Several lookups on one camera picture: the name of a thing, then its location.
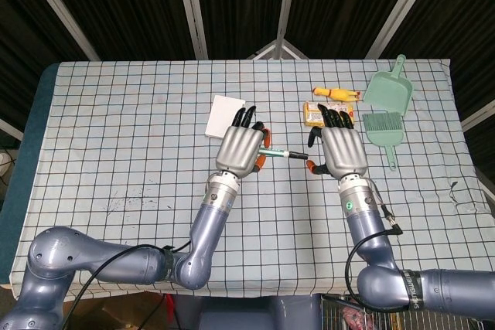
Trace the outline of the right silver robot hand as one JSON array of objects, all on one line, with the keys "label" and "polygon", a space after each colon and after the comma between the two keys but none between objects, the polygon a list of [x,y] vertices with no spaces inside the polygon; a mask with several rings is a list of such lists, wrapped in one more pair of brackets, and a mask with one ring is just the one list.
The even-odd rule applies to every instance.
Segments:
[{"label": "right silver robot hand", "polygon": [[368,163],[364,145],[350,115],[345,111],[329,109],[324,104],[317,104],[317,107],[324,126],[312,127],[308,146],[311,148],[315,139],[320,138],[325,162],[316,165],[312,160],[307,160],[307,169],[313,175],[331,175],[337,181],[352,174],[366,175]]}]

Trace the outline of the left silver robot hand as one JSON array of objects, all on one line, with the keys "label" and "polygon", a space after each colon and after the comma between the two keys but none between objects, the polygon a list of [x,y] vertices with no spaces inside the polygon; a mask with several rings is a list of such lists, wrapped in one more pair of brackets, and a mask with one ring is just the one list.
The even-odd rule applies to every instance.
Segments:
[{"label": "left silver robot hand", "polygon": [[255,111],[253,105],[248,109],[242,107],[235,114],[216,156],[219,172],[229,172],[243,179],[264,166],[266,155],[260,155],[259,150],[270,147],[271,133],[262,121],[251,125]]}]

